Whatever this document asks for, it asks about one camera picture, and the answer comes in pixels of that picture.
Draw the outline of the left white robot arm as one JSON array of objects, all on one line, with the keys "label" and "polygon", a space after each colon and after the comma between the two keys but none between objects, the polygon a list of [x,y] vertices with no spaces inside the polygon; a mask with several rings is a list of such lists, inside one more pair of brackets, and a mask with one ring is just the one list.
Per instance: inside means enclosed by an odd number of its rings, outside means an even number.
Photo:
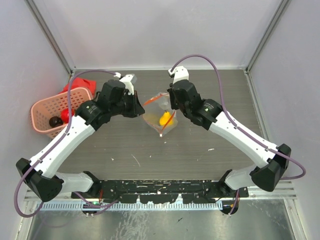
[{"label": "left white robot arm", "polygon": [[53,200],[60,193],[81,192],[95,198],[102,188],[92,173],[60,173],[59,167],[67,157],[111,117],[122,115],[135,118],[145,113],[134,89],[136,76],[128,74],[119,80],[103,84],[97,99],[83,102],[67,126],[31,159],[21,158],[16,168],[25,177],[25,184],[42,202]]}]

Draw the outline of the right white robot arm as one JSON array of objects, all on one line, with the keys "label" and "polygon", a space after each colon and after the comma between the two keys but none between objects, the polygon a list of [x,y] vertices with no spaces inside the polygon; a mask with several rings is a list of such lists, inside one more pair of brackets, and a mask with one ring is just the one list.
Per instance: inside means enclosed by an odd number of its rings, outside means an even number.
[{"label": "right white robot arm", "polygon": [[275,189],[289,165],[287,157],[292,150],[288,145],[266,141],[241,123],[234,126],[218,102],[202,99],[186,79],[171,83],[167,91],[172,109],[232,143],[253,161],[253,166],[226,171],[218,182],[223,196],[231,197],[238,189],[251,186],[267,192]]}]

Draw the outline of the red toy apple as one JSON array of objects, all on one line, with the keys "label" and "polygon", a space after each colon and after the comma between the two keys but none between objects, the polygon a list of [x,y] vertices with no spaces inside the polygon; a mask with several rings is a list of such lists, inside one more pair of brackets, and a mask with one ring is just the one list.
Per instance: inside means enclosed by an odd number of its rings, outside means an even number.
[{"label": "red toy apple", "polygon": [[69,122],[69,116],[70,116],[70,114],[69,114],[68,108],[62,110],[60,113],[60,118],[64,124],[67,124]]}]

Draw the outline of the pink plastic basket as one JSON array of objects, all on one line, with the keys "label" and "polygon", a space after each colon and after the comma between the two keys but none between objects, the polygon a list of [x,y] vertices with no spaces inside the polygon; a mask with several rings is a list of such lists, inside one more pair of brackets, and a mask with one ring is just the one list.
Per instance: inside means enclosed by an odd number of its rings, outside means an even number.
[{"label": "pink plastic basket", "polygon": [[[89,89],[85,87],[77,87],[70,91],[70,102],[72,112],[84,102],[93,98]],[[53,117],[60,117],[61,112],[68,110],[68,93],[63,92],[57,95],[39,100],[30,110],[30,117],[33,129],[39,134],[55,138],[67,124],[52,127],[50,126],[50,119]]]}]

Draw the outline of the clear zip top bag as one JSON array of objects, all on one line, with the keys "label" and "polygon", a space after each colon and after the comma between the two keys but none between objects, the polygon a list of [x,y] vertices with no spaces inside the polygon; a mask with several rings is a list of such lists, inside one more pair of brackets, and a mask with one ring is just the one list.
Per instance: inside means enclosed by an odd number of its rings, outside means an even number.
[{"label": "clear zip top bag", "polygon": [[[172,131],[177,125],[177,112],[171,109],[169,93],[159,92],[143,104],[145,113],[142,115],[143,120],[153,128],[162,138],[164,135]],[[170,112],[172,115],[172,125],[161,126],[159,120],[164,112]]]}]

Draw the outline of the yellow toy pear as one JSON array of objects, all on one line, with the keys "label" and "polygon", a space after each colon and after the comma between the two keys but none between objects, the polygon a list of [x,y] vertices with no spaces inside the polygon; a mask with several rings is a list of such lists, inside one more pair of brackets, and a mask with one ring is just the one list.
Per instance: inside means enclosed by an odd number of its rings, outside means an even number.
[{"label": "yellow toy pear", "polygon": [[173,118],[170,112],[165,111],[162,117],[159,119],[160,126],[170,126],[173,124]]}]

